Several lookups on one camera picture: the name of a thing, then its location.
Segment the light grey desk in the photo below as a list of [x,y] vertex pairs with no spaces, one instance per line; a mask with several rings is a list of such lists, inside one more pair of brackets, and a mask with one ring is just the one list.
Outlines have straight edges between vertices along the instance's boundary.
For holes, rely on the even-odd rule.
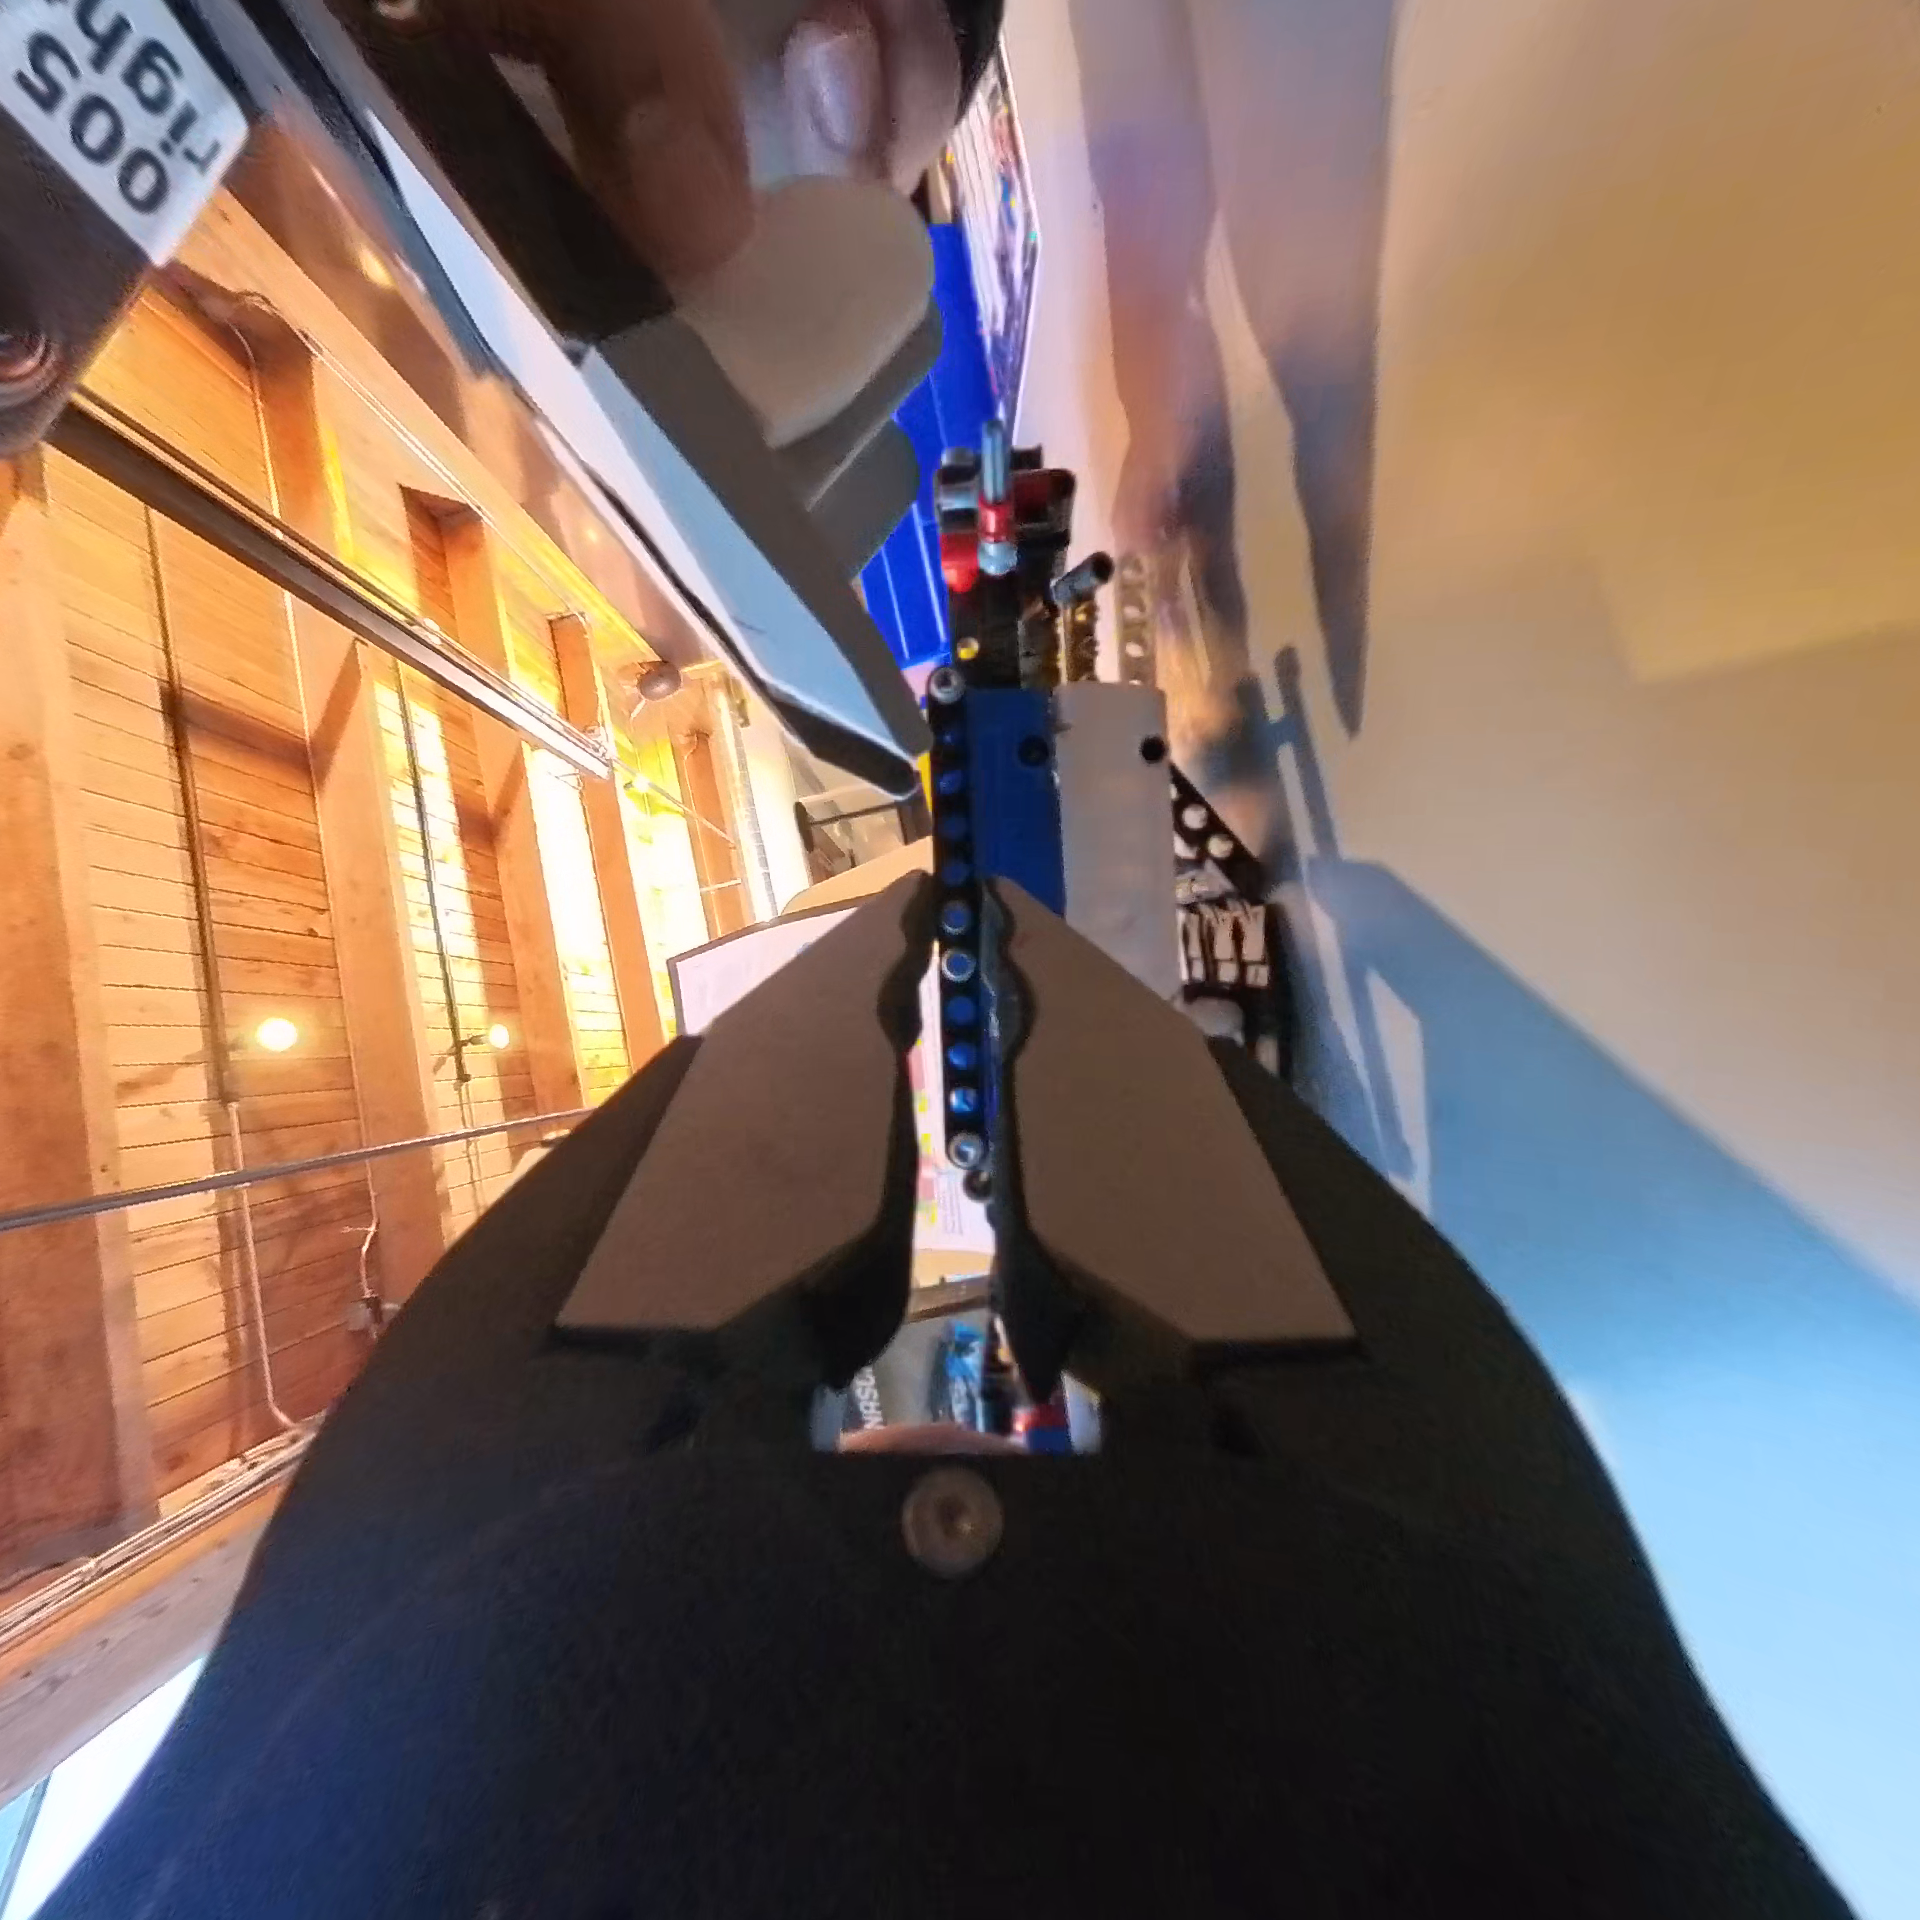
[[1008,4],[1021,432],[1303,1095],[1915,1915],[1915,4]]

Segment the sticker sheet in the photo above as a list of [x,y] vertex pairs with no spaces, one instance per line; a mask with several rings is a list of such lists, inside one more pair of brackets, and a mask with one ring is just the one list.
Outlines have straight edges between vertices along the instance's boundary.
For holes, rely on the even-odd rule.
[[998,47],[947,139],[943,178],[967,246],[990,390],[1007,426],[1016,426],[1039,302],[1042,225],[1016,85]]

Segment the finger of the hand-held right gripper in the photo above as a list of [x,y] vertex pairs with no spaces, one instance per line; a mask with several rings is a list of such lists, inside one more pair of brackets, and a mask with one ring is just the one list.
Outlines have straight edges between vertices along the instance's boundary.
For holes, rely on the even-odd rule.
[[913,789],[921,702],[708,346],[622,325],[574,346],[574,390],[574,463],[685,621],[814,757]]

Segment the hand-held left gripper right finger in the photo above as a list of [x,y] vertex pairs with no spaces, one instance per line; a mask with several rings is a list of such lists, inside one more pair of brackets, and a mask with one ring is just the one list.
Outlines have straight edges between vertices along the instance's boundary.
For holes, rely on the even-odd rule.
[[1202,1379],[1358,1341],[1202,1032],[993,880],[998,1315],[1024,1379]]

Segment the person's right hand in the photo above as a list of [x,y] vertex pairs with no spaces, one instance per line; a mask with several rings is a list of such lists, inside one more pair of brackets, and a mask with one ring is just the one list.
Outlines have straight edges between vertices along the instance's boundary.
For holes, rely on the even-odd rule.
[[560,151],[667,282],[739,254],[787,178],[910,196],[967,113],[1002,4],[466,4],[540,76]]

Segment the blue plastic bin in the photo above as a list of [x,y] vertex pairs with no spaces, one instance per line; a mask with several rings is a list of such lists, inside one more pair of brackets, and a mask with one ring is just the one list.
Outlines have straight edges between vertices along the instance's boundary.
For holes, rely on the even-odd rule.
[[921,487],[910,509],[857,574],[866,607],[901,668],[929,666],[947,652],[947,584],[939,571],[935,473],[947,450],[977,446],[980,426],[998,416],[990,356],[980,336],[967,235],[956,223],[935,223],[929,246],[935,307],[943,336],[929,371],[893,410],[893,425],[917,456]]

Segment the toy brick vehicle chassis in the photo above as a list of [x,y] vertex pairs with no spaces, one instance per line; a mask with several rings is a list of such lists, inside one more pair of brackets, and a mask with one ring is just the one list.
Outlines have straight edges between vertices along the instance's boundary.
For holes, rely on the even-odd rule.
[[1019,880],[1209,1039],[1293,1068],[1270,880],[1176,765],[1149,590],[1075,553],[1076,476],[998,417],[935,476],[947,652],[972,692],[983,879]]

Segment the black toy car box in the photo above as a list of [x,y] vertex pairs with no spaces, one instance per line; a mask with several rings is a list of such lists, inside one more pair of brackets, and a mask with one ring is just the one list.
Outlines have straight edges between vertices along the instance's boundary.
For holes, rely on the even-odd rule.
[[1051,1393],[1028,1388],[998,1311],[972,1303],[909,1315],[848,1388],[826,1393],[815,1431],[823,1446],[838,1450],[929,1442],[1090,1455],[1099,1450],[1099,1403],[1072,1379]]

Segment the black metal rail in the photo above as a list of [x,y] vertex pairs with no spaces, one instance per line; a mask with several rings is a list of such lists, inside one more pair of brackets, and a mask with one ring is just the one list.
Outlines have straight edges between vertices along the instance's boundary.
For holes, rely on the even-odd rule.
[[248,566],[298,604],[336,621],[471,708],[504,721],[581,778],[613,781],[613,753],[545,708],[471,648],[437,632],[392,590],[322,553],[209,466],[175,453],[119,407],[74,396],[52,421],[50,446],[129,493],[141,507]]

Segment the black holed toy beam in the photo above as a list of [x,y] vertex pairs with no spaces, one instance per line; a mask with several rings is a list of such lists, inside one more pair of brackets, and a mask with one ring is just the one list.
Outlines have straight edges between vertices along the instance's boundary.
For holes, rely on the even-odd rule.
[[987,880],[977,828],[968,680],[956,664],[927,676],[935,1003],[939,1045],[943,1156],[963,1193],[990,1204],[998,1174],[998,1026],[987,960]]

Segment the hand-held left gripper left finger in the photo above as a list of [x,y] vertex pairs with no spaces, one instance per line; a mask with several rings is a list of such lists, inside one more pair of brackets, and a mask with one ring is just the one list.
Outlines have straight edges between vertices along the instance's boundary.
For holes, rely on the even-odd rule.
[[845,1388],[901,1324],[921,1138],[910,1054],[937,885],[909,872],[691,1041],[551,1332]]

